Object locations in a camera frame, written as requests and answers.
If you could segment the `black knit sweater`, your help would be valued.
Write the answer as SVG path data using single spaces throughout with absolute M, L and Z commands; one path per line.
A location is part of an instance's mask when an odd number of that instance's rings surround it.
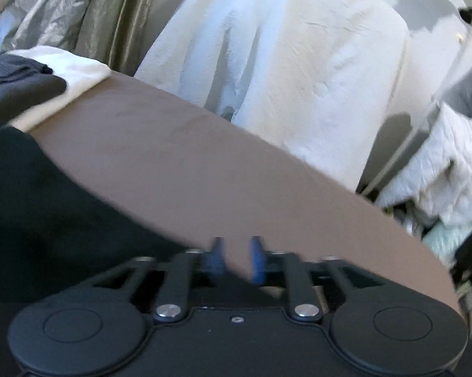
M 19 369 L 7 330 L 28 305 L 68 295 L 76 306 L 45 306 L 41 320 L 21 324 L 19 349 L 46 376 L 117 373 L 144 358 L 150 317 L 116 289 L 86 290 L 82 282 L 122 266 L 146 276 L 140 257 L 167 261 L 187 245 L 122 215 L 67 177 L 36 141 L 0 128 L 0 376 Z

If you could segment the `white quilted blanket pile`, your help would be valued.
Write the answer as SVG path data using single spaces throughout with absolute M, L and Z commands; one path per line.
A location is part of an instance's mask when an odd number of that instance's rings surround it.
M 442 104 L 428 138 L 375 204 L 386 209 L 406 201 L 446 226 L 472 223 L 472 118 Z

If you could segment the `cream white folded garment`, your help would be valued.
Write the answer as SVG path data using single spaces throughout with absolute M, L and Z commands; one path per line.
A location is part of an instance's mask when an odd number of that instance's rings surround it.
M 64 79 L 67 84 L 62 95 L 28 109 L 9 123 L 22 132 L 29 132 L 47 121 L 83 93 L 109 78 L 112 73 L 106 64 L 98 60 L 45 45 L 12 50 L 8 55 L 17 55 L 45 64 L 53 70 L 55 76 Z

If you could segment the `dark grey folded garment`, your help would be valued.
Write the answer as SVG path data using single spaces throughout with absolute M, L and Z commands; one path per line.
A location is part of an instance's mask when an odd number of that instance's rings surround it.
M 66 88 L 67 82 L 49 66 L 18 55 L 0 55 L 0 126 L 61 96 Z

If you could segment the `olive green curtain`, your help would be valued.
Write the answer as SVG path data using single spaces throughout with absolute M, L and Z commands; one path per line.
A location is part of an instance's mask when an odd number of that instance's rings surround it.
M 75 53 L 133 75 L 153 0 L 90 0 Z

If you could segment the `silver patterned curtain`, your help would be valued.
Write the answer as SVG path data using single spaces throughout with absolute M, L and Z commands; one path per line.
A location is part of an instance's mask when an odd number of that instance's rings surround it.
M 0 55 L 47 45 L 71 51 L 90 0 L 6 0 L 0 14 Z

